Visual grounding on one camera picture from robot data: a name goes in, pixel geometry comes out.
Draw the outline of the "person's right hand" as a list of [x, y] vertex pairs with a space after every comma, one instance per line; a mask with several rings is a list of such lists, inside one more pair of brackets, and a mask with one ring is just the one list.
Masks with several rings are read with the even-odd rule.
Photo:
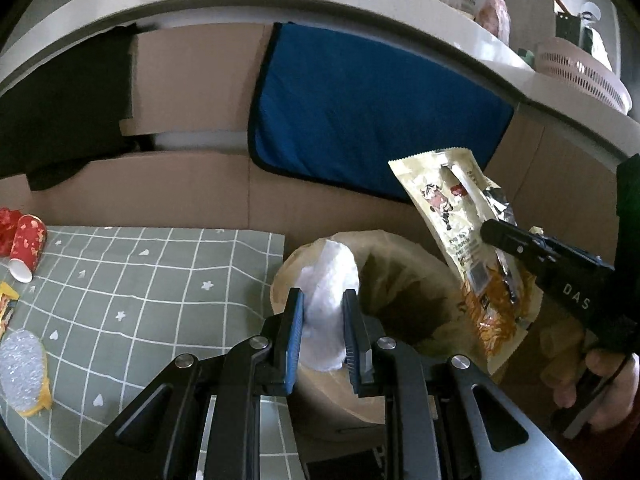
[[582, 359], [577, 350], [567, 350], [551, 363], [546, 382], [563, 409], [559, 430], [564, 438], [575, 439], [587, 428], [603, 432], [631, 414], [639, 389], [639, 358], [594, 349]]

